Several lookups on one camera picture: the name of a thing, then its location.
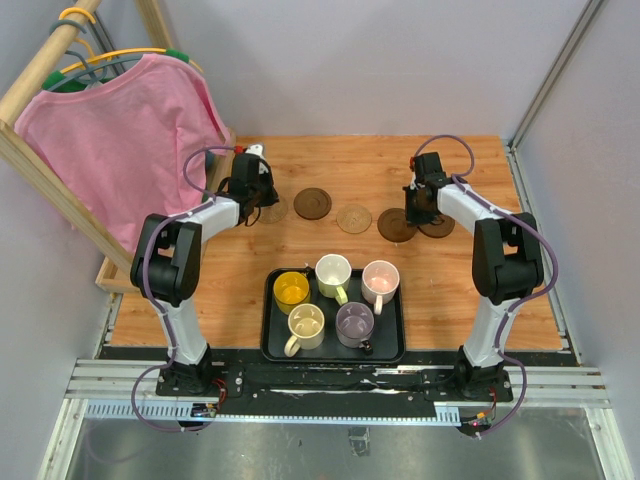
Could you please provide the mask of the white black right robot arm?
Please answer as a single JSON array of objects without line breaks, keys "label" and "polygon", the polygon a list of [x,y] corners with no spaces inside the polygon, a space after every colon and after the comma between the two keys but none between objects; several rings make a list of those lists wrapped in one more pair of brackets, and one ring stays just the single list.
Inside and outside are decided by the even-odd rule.
[{"label": "white black right robot arm", "polygon": [[410,159],[412,180],[405,192],[406,220],[426,226],[447,216],[473,235],[472,280],[480,302],[472,331],[459,348],[453,387],[474,400],[504,382],[504,348],[521,301],[543,281],[535,218],[512,214],[447,175],[437,153]]}]

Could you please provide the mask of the yellow translucent cup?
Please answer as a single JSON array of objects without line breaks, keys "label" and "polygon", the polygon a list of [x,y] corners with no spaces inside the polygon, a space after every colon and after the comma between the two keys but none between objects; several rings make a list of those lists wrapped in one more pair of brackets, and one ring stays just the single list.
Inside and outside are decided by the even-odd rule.
[{"label": "yellow translucent cup", "polygon": [[307,276],[294,271],[280,274],[274,282],[273,295],[279,310],[288,315],[296,306],[310,300],[311,287]]}]

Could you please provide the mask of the pink mug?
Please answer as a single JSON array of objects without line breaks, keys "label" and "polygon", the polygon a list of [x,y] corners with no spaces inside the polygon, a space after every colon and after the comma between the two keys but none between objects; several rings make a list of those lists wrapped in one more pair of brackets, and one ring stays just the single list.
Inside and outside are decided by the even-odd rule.
[{"label": "pink mug", "polygon": [[362,272],[361,294],[373,306],[376,316],[391,301],[400,285],[400,274],[392,263],[385,260],[370,262]]}]

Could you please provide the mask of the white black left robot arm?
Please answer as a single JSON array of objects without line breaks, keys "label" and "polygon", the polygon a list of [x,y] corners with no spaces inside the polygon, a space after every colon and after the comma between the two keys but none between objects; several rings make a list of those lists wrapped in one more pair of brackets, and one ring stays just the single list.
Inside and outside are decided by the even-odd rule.
[{"label": "white black left robot arm", "polygon": [[225,230],[248,225],[262,208],[278,201],[264,145],[256,143],[235,154],[231,175],[204,203],[173,216],[146,217],[130,280],[152,304],[168,341],[158,395],[200,396],[214,386],[211,349],[193,300],[203,245]]}]

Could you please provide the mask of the large woven rattan coaster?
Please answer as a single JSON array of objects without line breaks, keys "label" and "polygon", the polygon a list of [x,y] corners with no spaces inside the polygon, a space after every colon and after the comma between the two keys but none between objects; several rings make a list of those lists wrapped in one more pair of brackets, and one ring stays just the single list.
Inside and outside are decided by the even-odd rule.
[{"label": "large woven rattan coaster", "polygon": [[287,200],[281,196],[276,203],[259,210],[257,220],[265,224],[274,224],[284,219],[288,212]]}]

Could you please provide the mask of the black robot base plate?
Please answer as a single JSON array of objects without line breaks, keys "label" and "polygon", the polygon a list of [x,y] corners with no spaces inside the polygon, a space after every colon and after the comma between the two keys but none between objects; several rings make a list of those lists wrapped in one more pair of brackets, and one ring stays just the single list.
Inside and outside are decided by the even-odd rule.
[{"label": "black robot base plate", "polygon": [[257,349],[214,349],[214,386],[223,407],[237,413],[393,413],[415,412],[438,401],[495,405],[512,400],[507,372],[504,382],[464,394],[454,385],[453,352],[408,351],[392,364],[277,363]]}]

